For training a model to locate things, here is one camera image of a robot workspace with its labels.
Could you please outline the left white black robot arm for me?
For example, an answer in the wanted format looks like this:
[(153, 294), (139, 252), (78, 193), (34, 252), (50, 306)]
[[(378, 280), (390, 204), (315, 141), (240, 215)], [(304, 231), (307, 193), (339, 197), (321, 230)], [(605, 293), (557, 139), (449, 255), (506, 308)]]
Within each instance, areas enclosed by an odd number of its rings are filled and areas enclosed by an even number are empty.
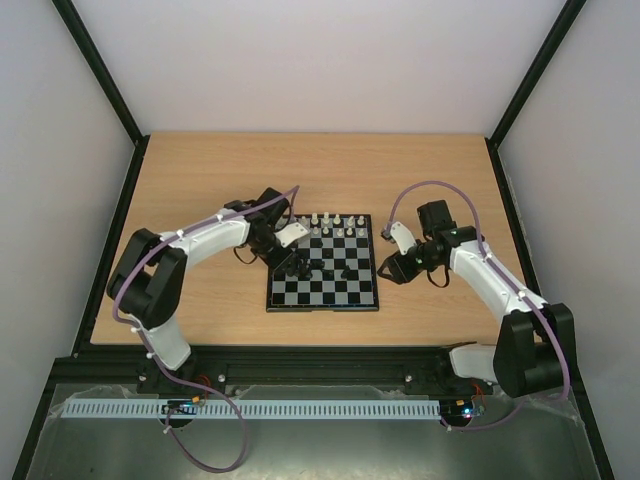
[(310, 261), (296, 252), (309, 229), (292, 217), (278, 225), (285, 213), (293, 212), (298, 190), (295, 186), (280, 193), (268, 188), (256, 200), (229, 202), (212, 216), (176, 231), (134, 232), (106, 287), (114, 319), (140, 337), (149, 358), (178, 370), (191, 355), (176, 320), (191, 268), (225, 250), (247, 247), (272, 272), (299, 278), (310, 274)]

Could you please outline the black white chess board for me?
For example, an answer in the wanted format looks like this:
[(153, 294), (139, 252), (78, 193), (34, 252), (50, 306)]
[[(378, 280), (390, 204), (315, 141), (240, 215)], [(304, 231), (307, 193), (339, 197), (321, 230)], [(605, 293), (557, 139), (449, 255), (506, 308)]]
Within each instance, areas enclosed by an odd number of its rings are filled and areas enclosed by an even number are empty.
[(294, 245), (303, 272), (271, 269), (266, 311), (377, 311), (379, 294), (368, 213), (297, 214), (309, 235)]

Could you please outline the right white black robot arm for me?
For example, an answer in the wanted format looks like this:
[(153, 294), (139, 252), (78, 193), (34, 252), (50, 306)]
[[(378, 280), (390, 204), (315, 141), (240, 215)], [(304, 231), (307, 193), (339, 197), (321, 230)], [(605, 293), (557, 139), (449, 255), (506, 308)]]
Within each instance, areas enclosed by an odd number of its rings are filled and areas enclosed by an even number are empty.
[(399, 221), (382, 230), (382, 238), (397, 250), (379, 276), (402, 285), (442, 268), (445, 275), (464, 280), (500, 325), (495, 345), (452, 348), (449, 359), (436, 367), (438, 384), (455, 392), (478, 379), (498, 384), (512, 398), (554, 388), (566, 394), (575, 360), (571, 311), (520, 282), (475, 227), (456, 224), (445, 201), (424, 204), (417, 213), (421, 239)]

